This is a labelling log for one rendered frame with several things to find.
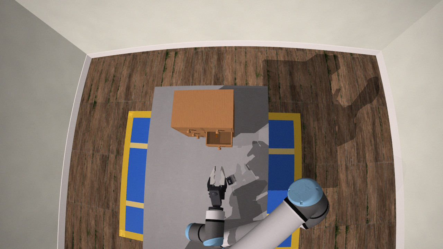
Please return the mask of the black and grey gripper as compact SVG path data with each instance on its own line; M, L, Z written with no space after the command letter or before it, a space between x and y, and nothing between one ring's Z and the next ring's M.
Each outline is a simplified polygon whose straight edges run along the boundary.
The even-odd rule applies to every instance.
M213 171L212 171L212 173L211 173L211 175L209 177L208 183L207 183L208 191L209 191L209 187L219 187L220 188L221 199L224 200L225 199L224 194L226 192L227 182L226 182L226 176L225 176L225 173L224 173L223 166L221 166L221 170L220 170L222 172L220 174L220 176L221 176L221 179L220 179L220 182L219 182L220 186L215 186L214 185L215 184L215 171L216 171L216 166L213 168ZM220 205L213 205L212 207L209 207L209 210L221 210L221 211L223 211L223 208L220 207Z

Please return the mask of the brown wooden chest of drawers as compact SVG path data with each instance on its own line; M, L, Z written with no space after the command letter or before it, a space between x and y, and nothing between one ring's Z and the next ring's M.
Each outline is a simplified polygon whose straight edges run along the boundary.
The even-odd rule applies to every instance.
M235 137L234 90L174 91L173 127L228 128Z

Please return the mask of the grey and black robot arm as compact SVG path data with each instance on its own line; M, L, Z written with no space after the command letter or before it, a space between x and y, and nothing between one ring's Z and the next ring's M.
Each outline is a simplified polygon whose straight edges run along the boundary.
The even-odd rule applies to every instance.
M283 202L262 220L224 230L225 212L208 210L205 224L191 223L185 234L212 249L275 249L298 228L318 225L328 211L321 186L311 178L300 178L290 185Z

